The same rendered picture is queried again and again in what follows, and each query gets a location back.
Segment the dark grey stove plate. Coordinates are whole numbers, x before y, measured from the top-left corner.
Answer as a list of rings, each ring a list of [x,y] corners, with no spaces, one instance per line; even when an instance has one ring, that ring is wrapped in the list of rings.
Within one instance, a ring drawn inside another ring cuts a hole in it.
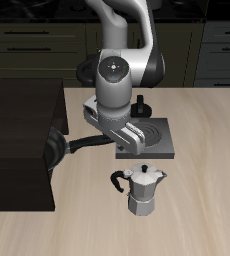
[[[132,123],[145,135],[145,149],[133,155],[116,145],[117,159],[173,159],[175,151],[166,118],[133,118]]]

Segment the round black stove knob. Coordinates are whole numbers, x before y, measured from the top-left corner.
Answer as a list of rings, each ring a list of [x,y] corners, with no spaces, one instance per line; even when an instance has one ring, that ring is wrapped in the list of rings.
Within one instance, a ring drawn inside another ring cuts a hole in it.
[[[152,108],[144,103],[144,97],[142,95],[137,96],[137,101],[131,105],[131,117],[149,118],[152,115]]]

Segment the dark kitchen cupboards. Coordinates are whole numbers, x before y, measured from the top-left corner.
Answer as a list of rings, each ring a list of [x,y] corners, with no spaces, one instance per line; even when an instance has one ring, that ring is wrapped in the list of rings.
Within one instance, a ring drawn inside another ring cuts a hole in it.
[[[193,85],[203,25],[157,23],[165,60],[161,87]],[[79,87],[79,64],[103,46],[98,23],[0,23],[0,79],[61,78],[66,87]]]

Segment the silver moka pot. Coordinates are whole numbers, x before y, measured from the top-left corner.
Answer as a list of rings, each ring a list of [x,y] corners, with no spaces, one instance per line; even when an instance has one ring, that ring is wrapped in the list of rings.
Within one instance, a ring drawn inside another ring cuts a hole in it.
[[[115,188],[123,193],[119,178],[129,181],[128,209],[136,216],[148,216],[155,208],[155,190],[157,185],[167,177],[162,170],[148,163],[138,163],[130,169],[115,171],[110,180]]]

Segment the grey kitchen cupboard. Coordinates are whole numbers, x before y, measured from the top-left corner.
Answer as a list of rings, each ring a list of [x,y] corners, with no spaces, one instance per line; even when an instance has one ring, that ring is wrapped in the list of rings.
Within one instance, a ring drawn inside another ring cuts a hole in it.
[[[230,21],[205,24],[194,87],[230,88]]]

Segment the black frying pan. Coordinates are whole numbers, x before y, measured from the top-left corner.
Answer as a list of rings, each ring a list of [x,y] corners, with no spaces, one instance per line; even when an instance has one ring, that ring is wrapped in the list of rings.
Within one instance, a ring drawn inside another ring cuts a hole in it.
[[[99,146],[114,143],[106,135],[95,135],[67,142],[64,135],[54,127],[50,128],[44,156],[47,170],[53,170],[66,154],[74,154],[78,149],[89,146]]]

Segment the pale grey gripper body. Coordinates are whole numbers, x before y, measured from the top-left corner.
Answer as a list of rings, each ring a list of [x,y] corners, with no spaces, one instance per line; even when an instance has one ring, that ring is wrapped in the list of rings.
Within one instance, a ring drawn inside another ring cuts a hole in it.
[[[118,131],[112,131],[103,128],[97,121],[97,119],[91,115],[87,110],[84,111],[85,120],[94,126],[96,129],[107,135],[109,138],[114,140],[118,145],[122,146],[124,149],[132,153],[133,155],[140,155],[144,148],[145,142],[140,140],[140,137],[132,132],[127,127],[124,127]]]

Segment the dark wooden cabinet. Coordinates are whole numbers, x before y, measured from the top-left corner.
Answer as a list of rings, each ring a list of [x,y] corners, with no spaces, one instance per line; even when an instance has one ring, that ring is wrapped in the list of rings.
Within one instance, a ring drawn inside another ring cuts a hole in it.
[[[0,211],[53,211],[44,150],[49,130],[67,135],[61,79],[0,81]]]

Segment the black kitchen countertop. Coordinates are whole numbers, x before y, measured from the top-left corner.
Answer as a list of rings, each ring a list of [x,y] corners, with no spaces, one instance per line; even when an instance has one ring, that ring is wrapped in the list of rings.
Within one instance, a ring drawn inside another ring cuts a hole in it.
[[[230,0],[162,0],[156,23],[230,21]],[[84,0],[0,0],[0,23],[99,23]]]

